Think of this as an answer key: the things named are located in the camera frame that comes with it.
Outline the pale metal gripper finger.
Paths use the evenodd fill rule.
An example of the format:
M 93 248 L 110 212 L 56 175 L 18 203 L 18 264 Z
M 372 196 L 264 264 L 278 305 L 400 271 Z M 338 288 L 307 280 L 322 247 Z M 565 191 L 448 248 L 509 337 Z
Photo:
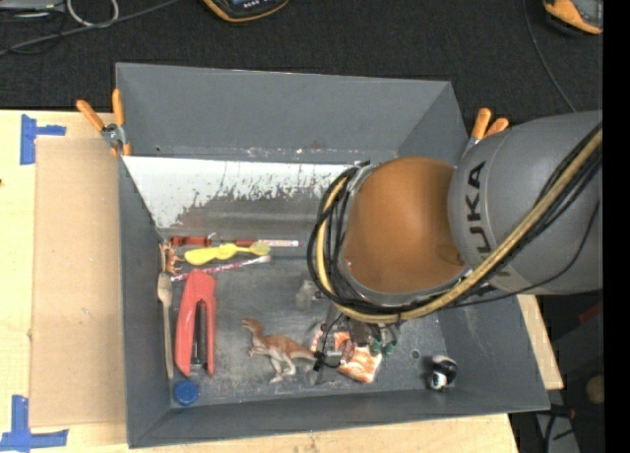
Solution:
M 315 384 L 322 385 L 335 382 L 339 376 L 342 352 L 317 352 L 315 356 Z

